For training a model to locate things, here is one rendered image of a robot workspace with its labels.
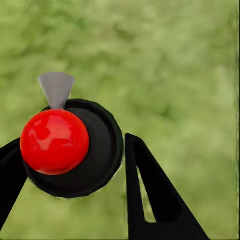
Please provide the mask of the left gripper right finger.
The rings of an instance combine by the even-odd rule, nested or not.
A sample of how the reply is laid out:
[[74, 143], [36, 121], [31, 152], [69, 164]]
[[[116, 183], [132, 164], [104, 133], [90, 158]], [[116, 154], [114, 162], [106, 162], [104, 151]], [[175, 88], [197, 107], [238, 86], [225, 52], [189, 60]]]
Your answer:
[[[210, 240], [145, 142], [125, 134], [129, 240]], [[139, 168], [156, 223], [145, 220]]]

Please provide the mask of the insectifuge atomizer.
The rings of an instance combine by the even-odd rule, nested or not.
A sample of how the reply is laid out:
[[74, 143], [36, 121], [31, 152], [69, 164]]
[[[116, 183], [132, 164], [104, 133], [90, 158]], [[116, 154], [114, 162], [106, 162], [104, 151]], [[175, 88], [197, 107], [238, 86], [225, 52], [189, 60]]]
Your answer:
[[27, 176], [54, 197], [87, 197], [105, 187], [121, 168], [122, 130], [98, 102], [68, 99], [75, 83], [72, 75], [50, 71], [38, 81], [49, 106], [21, 133]]

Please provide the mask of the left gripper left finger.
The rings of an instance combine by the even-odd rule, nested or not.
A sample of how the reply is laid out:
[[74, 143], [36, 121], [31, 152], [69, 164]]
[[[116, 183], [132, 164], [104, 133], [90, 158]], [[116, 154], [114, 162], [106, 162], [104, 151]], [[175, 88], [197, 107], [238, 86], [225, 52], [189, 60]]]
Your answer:
[[20, 139], [0, 148], [0, 231], [28, 178]]

